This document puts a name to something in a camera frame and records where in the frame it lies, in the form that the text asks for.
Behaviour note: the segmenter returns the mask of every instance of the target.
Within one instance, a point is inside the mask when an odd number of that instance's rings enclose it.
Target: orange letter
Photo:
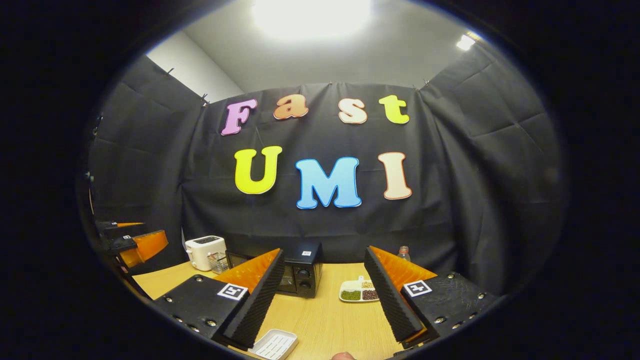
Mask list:
[[[378,160],[385,165],[385,172],[387,173],[386,199],[405,199],[412,194],[411,189],[407,187],[406,181],[404,180],[404,169],[402,166],[404,158],[405,156],[402,152],[385,152],[378,156]]]
[[[342,99],[338,102],[340,111],[338,117],[346,124],[362,124],[367,121],[367,113],[364,109],[364,102],[360,99]]]
[[[273,112],[273,116],[278,120],[305,116],[309,112],[305,106],[306,101],[305,97],[300,94],[285,96],[278,100],[278,107]]]

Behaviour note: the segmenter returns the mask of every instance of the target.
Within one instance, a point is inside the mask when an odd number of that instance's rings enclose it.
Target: blue letter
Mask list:
[[[333,166],[331,175],[326,176],[320,164],[315,159],[304,159],[296,163],[300,170],[302,190],[300,201],[296,204],[300,209],[313,209],[318,205],[314,200],[313,191],[316,191],[318,199],[324,207],[329,206],[335,189],[338,196],[333,205],[338,208],[354,208],[362,204],[356,190],[356,167],[359,161],[356,158],[339,158]]]

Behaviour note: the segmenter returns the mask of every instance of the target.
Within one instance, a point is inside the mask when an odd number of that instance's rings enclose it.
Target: microwave knob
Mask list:
[[[308,279],[309,278],[309,271],[307,271],[305,269],[298,270],[298,277],[300,279]]]

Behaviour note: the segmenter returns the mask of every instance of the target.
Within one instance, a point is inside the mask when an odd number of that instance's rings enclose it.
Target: black foam pad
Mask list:
[[[283,274],[284,252],[280,250],[253,293],[224,330],[227,343],[242,350],[253,347]]]
[[[407,306],[396,287],[391,282],[387,271],[382,267],[370,247],[364,254],[364,267],[371,277],[371,282],[376,288],[382,310],[387,321],[391,325],[396,341],[405,340],[416,332],[422,330],[422,323],[416,314]]]

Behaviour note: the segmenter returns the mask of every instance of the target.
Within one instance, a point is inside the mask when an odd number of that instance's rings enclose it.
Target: pink letter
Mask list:
[[[227,125],[222,129],[220,134],[231,135],[239,133],[241,128],[238,126],[238,122],[240,121],[244,124],[246,119],[249,118],[249,109],[246,108],[255,109],[256,106],[258,106],[258,101],[256,99],[237,102],[227,106],[227,109],[229,110],[229,115],[227,115]]]

